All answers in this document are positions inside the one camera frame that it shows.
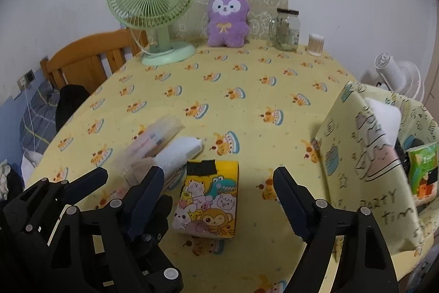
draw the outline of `dinosaur illustration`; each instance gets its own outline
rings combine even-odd
[[[222,175],[212,178],[212,183],[207,190],[206,196],[211,195],[215,198],[218,194],[236,190],[236,181],[224,178]]]

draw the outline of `jar lid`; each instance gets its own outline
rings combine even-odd
[[[288,14],[292,14],[292,15],[299,15],[299,11],[298,10],[283,9],[283,8],[277,8],[276,10],[277,10],[278,13],[288,13]]]

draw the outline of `plush toy face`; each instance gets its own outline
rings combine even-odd
[[[248,12],[246,0],[211,0],[208,6],[210,20],[213,21],[245,21]]]

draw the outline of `cotton swab container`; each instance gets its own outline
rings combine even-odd
[[[317,34],[310,34],[307,52],[309,55],[320,56],[323,52],[325,37]]]

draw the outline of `green snack package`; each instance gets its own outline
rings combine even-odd
[[[439,144],[429,143],[420,147],[407,149],[410,159],[409,183],[415,205],[432,201],[437,194],[437,171]]]

